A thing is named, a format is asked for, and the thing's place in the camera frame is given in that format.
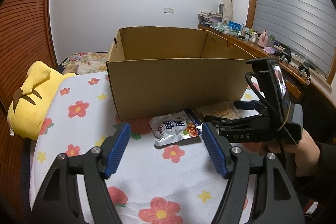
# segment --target transparent food packet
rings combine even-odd
[[[177,143],[184,139],[198,137],[202,132],[202,123],[196,115],[186,109],[176,114],[168,114],[154,117],[150,120],[150,126],[156,146]]]
[[[230,120],[241,118],[238,109],[236,109],[236,107],[230,101],[225,101],[209,106],[202,106],[197,109],[197,112],[202,115],[202,119],[204,119],[206,115],[227,118]]]

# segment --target yellow plush toy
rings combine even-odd
[[[27,79],[14,96],[8,118],[15,134],[37,140],[43,120],[58,86],[74,73],[61,75],[41,61],[36,61],[27,72]]]

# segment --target window blind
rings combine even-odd
[[[328,73],[336,46],[331,0],[257,0],[253,29],[275,39]]]

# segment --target person's arm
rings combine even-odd
[[[283,149],[295,155],[295,190],[325,204],[336,189],[336,147],[315,143],[308,132],[303,130],[298,145],[283,143]],[[268,151],[280,153],[280,148],[274,141],[263,145],[259,153],[264,155]]]

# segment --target ridged blue pad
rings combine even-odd
[[[105,175],[110,177],[114,174],[119,166],[121,158],[125,152],[128,141],[131,137],[131,126],[126,123],[121,129],[120,134],[115,141],[109,155],[107,156],[107,165],[105,169]]]
[[[225,166],[225,156],[206,123],[204,123],[202,127],[202,139],[216,172],[224,177],[228,173]]]

